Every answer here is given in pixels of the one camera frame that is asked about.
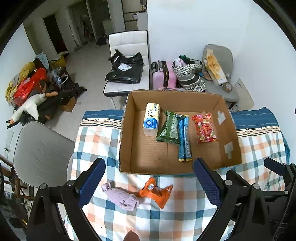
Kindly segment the person's left hand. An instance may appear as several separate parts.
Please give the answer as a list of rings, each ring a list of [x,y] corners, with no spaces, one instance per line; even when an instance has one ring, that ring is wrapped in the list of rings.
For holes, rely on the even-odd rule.
[[[123,239],[123,241],[140,241],[140,238],[139,238],[139,236],[135,232],[133,232],[132,230],[130,230],[126,234],[126,236]]]

